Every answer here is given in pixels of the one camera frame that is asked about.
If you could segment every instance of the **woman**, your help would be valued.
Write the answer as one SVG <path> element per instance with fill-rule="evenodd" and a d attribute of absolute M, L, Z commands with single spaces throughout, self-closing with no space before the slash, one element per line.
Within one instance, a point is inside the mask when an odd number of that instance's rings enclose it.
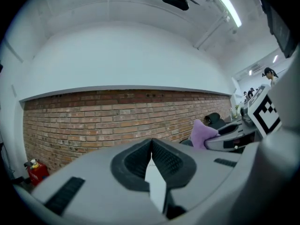
<path fill-rule="evenodd" d="M 245 97 L 244 103 L 246 103 L 246 102 L 248 102 L 250 100 L 246 91 L 244 92 L 244 97 Z"/>
<path fill-rule="evenodd" d="M 271 79 L 271 87 L 273 87 L 278 82 L 278 76 L 273 69 L 266 67 L 264 70 L 264 75 L 268 79 Z"/>

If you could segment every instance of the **black chair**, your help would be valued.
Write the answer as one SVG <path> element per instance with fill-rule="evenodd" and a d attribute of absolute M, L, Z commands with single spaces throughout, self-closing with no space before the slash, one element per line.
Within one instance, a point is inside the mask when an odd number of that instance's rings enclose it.
<path fill-rule="evenodd" d="M 221 119 L 221 116 L 217 112 L 213 112 L 210 115 L 205 116 L 206 120 L 209 122 L 208 126 L 214 129 L 219 129 L 226 125 L 223 119 Z"/>

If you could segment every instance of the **red fire extinguisher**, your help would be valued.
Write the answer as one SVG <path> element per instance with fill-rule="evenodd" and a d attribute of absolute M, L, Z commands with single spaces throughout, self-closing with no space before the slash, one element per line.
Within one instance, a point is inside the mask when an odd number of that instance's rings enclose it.
<path fill-rule="evenodd" d="M 37 159 L 32 159 L 27 163 L 24 163 L 27 168 L 29 178 L 34 186 L 39 184 L 43 179 L 49 176 L 47 166 Z"/>

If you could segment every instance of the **black slot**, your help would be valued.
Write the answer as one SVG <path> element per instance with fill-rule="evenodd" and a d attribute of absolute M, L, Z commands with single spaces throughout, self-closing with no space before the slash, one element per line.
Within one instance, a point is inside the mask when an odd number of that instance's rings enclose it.
<path fill-rule="evenodd" d="M 215 159 L 214 162 L 220 163 L 222 165 L 226 165 L 226 166 L 229 166 L 229 167 L 235 167 L 236 164 L 237 164 L 237 162 L 233 162 L 233 161 L 222 159 L 222 158 L 217 158 L 217 159 Z"/>
<path fill-rule="evenodd" d="M 71 177 L 50 199 L 46 202 L 45 207 L 61 215 L 68 204 L 72 201 L 79 191 L 85 180 Z"/>
<path fill-rule="evenodd" d="M 167 191 L 165 196 L 164 215 L 169 220 L 172 220 L 186 212 L 186 209 L 175 204 L 170 191 Z"/>
<path fill-rule="evenodd" d="M 225 135 L 225 134 L 234 132 L 238 128 L 239 128 L 239 126 L 237 124 L 231 124 L 225 128 L 220 128 L 218 131 L 219 131 L 220 135 Z"/>
<path fill-rule="evenodd" d="M 234 148 L 234 143 L 233 140 L 229 140 L 229 141 L 224 141 L 223 142 L 223 148 L 224 149 L 228 149 L 228 148 Z"/>

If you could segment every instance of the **ceiling light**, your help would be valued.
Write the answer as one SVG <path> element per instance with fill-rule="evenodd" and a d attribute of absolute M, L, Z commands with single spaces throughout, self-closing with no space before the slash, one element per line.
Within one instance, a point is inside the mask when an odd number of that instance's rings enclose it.
<path fill-rule="evenodd" d="M 237 27 L 239 28 L 242 25 L 242 22 L 240 21 L 239 15 L 235 11 L 233 4 L 230 2 L 230 0 L 221 0 L 221 2 L 227 8 L 233 20 L 235 21 Z"/>
<path fill-rule="evenodd" d="M 274 57 L 273 63 L 276 62 L 277 58 L 278 58 L 278 55 L 276 55 L 276 56 Z"/>

